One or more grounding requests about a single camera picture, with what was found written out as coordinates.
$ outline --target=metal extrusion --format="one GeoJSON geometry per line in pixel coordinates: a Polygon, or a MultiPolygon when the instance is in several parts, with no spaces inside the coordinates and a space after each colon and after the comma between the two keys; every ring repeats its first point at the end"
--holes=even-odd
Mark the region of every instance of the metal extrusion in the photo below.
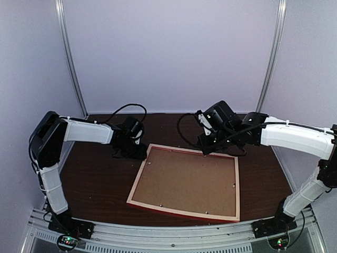
{"type": "Polygon", "coordinates": [[[277,13],[277,18],[276,18],[272,50],[270,53],[268,67],[267,67],[267,71],[264,77],[264,82],[263,82],[259,102],[257,103],[256,112],[261,112],[262,106],[264,104],[264,101],[265,101],[265,98],[268,92],[268,88],[269,88],[270,81],[271,81],[272,74],[273,74],[274,67],[275,67],[277,52],[280,47],[281,37],[283,33],[283,26],[284,26],[284,21],[285,21],[285,11],[286,11],[286,0],[280,0],[279,1],[279,11],[277,13]]]}
{"type": "Polygon", "coordinates": [[[55,3],[56,3],[57,18],[58,18],[58,22],[60,24],[62,38],[63,38],[64,49],[65,49],[65,53],[66,53],[66,56],[67,56],[67,63],[68,63],[70,76],[71,76],[71,79],[72,79],[72,82],[73,82],[73,86],[74,86],[74,90],[75,90],[75,93],[76,93],[78,103],[80,104],[80,107],[81,107],[82,114],[83,114],[84,117],[87,117],[88,112],[87,112],[85,104],[84,104],[84,100],[83,100],[83,96],[82,96],[82,93],[81,93],[80,85],[78,84],[74,60],[73,60],[72,52],[71,52],[71,49],[70,49],[70,43],[69,43],[67,26],[66,26],[65,15],[64,15],[64,9],[63,9],[63,0],[55,0],[55,3]]]}

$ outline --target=black cable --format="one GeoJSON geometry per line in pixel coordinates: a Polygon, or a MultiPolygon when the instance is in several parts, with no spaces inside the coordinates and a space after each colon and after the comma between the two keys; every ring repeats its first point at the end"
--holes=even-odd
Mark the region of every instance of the black cable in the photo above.
{"type": "Polygon", "coordinates": [[[239,149],[242,151],[241,154],[234,154],[234,153],[225,153],[225,154],[228,154],[232,157],[244,157],[247,154],[247,151],[244,148],[239,148],[239,149]]]}
{"type": "Polygon", "coordinates": [[[44,215],[43,215],[43,220],[44,221],[47,221],[48,223],[50,223],[50,221],[49,220],[46,220],[46,216],[49,214],[50,212],[46,212],[44,215]]]}
{"type": "Polygon", "coordinates": [[[113,118],[113,116],[115,116],[120,110],[122,110],[122,109],[124,109],[124,108],[126,108],[128,106],[138,106],[138,107],[143,108],[143,110],[144,110],[144,116],[143,116],[141,122],[143,122],[145,120],[146,115],[147,115],[147,110],[146,110],[146,108],[143,105],[141,105],[141,104],[126,104],[126,105],[120,107],[119,109],[117,109],[115,112],[113,112],[107,120],[102,121],[102,122],[97,122],[97,124],[106,124],[106,123],[108,123],[113,118]]]}
{"type": "MultiPolygon", "coordinates": [[[[286,122],[266,122],[266,123],[263,123],[263,124],[265,124],[265,125],[287,125],[286,122]]],[[[315,128],[314,126],[309,126],[309,125],[302,125],[302,124],[293,123],[293,122],[289,122],[288,125],[294,125],[296,127],[301,127],[301,128],[308,128],[308,129],[315,130],[315,131],[318,131],[318,132],[321,132],[321,133],[325,132],[323,129],[315,128]]],[[[326,131],[326,133],[337,137],[337,134],[335,134],[333,132],[326,131]]]]}
{"type": "Polygon", "coordinates": [[[196,117],[196,115],[194,113],[185,113],[183,115],[180,116],[180,118],[177,120],[177,124],[176,124],[176,127],[177,127],[177,132],[180,136],[181,139],[183,139],[188,145],[192,146],[192,147],[195,147],[197,149],[200,149],[201,146],[200,145],[197,145],[197,144],[193,144],[191,141],[189,141],[184,135],[183,133],[181,132],[180,130],[180,122],[182,121],[183,118],[185,118],[186,116],[193,116],[193,117],[196,117]]]}
{"type": "Polygon", "coordinates": [[[295,242],[297,242],[297,240],[300,238],[300,236],[301,236],[301,234],[302,234],[302,232],[304,230],[304,227],[305,227],[305,217],[304,217],[303,211],[301,211],[301,215],[303,217],[303,225],[302,225],[301,232],[299,233],[299,235],[297,236],[297,238],[289,246],[286,247],[286,249],[289,249],[290,247],[292,247],[295,244],[295,242]]]}
{"type": "Polygon", "coordinates": [[[52,216],[54,217],[54,219],[57,221],[57,223],[61,226],[61,228],[66,231],[66,233],[70,234],[70,232],[68,231],[68,229],[66,229],[57,219],[57,217],[54,215],[54,213],[51,211],[52,216]]]}

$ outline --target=metal bar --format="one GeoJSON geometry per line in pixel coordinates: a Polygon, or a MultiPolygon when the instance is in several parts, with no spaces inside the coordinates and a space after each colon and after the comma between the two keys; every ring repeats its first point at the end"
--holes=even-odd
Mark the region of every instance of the metal bar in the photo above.
{"type": "Polygon", "coordinates": [[[71,76],[71,79],[72,79],[72,82],[73,82],[75,94],[76,94],[78,103],[80,104],[83,116],[87,117],[88,112],[87,112],[85,104],[84,104],[84,100],[83,100],[83,96],[82,96],[82,93],[81,93],[80,85],[78,84],[78,79],[77,79],[75,66],[74,66],[74,60],[73,60],[72,52],[71,52],[71,49],[70,49],[68,31],[67,31],[64,9],[63,9],[63,0],[55,0],[55,3],[56,3],[57,18],[58,18],[58,22],[59,22],[60,28],[61,28],[64,49],[65,49],[65,53],[66,53],[66,56],[67,56],[68,68],[69,68],[70,76],[71,76]]]}
{"type": "Polygon", "coordinates": [[[275,67],[277,52],[279,50],[281,37],[283,33],[283,26],[284,26],[284,21],[285,21],[285,11],[286,11],[286,0],[280,0],[279,1],[279,11],[277,13],[277,18],[276,18],[272,50],[270,53],[267,71],[264,77],[261,95],[260,95],[259,102],[256,107],[256,112],[261,112],[262,106],[264,104],[264,101],[265,101],[265,98],[268,92],[268,88],[269,88],[270,81],[271,81],[272,74],[273,74],[274,67],[275,67]]]}
{"type": "MultiPolygon", "coordinates": [[[[316,218],[311,208],[306,208],[303,212],[306,227],[316,224],[316,218]]],[[[58,233],[48,231],[47,221],[51,215],[46,215],[47,221],[45,221],[43,220],[45,213],[45,211],[34,209],[29,225],[52,235],[47,238],[55,238],[58,233]]],[[[298,216],[296,221],[298,228],[292,232],[302,228],[303,219],[301,216],[298,216]]],[[[226,247],[265,240],[266,238],[254,238],[251,222],[197,227],[137,227],[94,222],[95,228],[91,240],[83,239],[82,241],[86,247],[99,247],[99,249],[112,247],[125,252],[166,253],[172,252],[172,250],[184,253],[216,252],[226,247]]]]}

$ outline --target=robotic arm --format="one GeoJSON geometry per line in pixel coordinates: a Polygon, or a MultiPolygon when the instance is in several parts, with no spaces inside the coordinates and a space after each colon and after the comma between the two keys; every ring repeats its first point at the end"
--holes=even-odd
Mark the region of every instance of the robotic arm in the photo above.
{"type": "Polygon", "coordinates": [[[92,223],[72,219],[64,197],[58,172],[63,142],[85,141],[109,144],[115,150],[115,154],[144,160],[147,156],[147,146],[140,143],[143,134],[143,124],[133,117],[128,117],[120,125],[61,117],[52,111],[43,117],[29,139],[29,155],[52,213],[49,229],[67,232],[74,238],[79,234],[82,238],[90,238],[93,231],[92,223]]]}
{"type": "Polygon", "coordinates": [[[280,202],[275,217],[253,223],[255,237],[264,237],[296,227],[294,218],[325,191],[337,187],[337,125],[329,128],[279,120],[267,114],[251,112],[243,120],[221,101],[196,117],[204,128],[195,147],[204,155],[231,145],[242,149],[246,144],[279,146],[313,154],[320,158],[318,167],[302,186],[280,202]]]}
{"type": "MultiPolygon", "coordinates": [[[[252,224],[256,238],[284,232],[285,226],[287,229],[295,228],[295,216],[322,193],[337,188],[337,125],[331,129],[315,128],[256,112],[248,113],[241,120],[224,101],[205,112],[197,111],[189,115],[193,115],[204,128],[197,144],[190,143],[182,136],[179,130],[182,118],[177,123],[178,132],[188,144],[202,150],[204,155],[233,145],[243,150],[246,144],[252,144],[290,148],[320,158],[318,167],[301,188],[280,202],[275,217],[252,224]]],[[[106,122],[66,118],[52,111],[44,116],[29,139],[29,156],[52,213],[50,230],[66,232],[74,238],[90,239],[94,226],[90,222],[72,219],[58,173],[63,142],[108,144],[122,157],[144,160],[147,146],[140,143],[143,134],[143,124],[132,117],[128,117],[123,124],[109,125],[106,122]]]]}

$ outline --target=white robot arm segment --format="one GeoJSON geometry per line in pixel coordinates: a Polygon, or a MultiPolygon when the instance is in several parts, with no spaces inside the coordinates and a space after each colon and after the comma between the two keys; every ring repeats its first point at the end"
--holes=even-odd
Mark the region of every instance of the white robot arm segment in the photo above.
{"type": "Polygon", "coordinates": [[[86,141],[109,144],[114,131],[107,124],[93,124],[75,120],[65,120],[67,130],[64,135],[66,141],[86,141]]]}
{"type": "MultiPolygon", "coordinates": [[[[264,123],[268,122],[285,122],[275,117],[267,117],[264,123]]],[[[332,140],[333,133],[328,128],[317,128],[325,132],[318,132],[308,128],[289,124],[270,124],[262,129],[261,145],[265,146],[278,146],[289,148],[293,150],[302,151],[305,153],[313,154],[321,159],[329,159],[333,151],[334,144],[332,140]]]]}

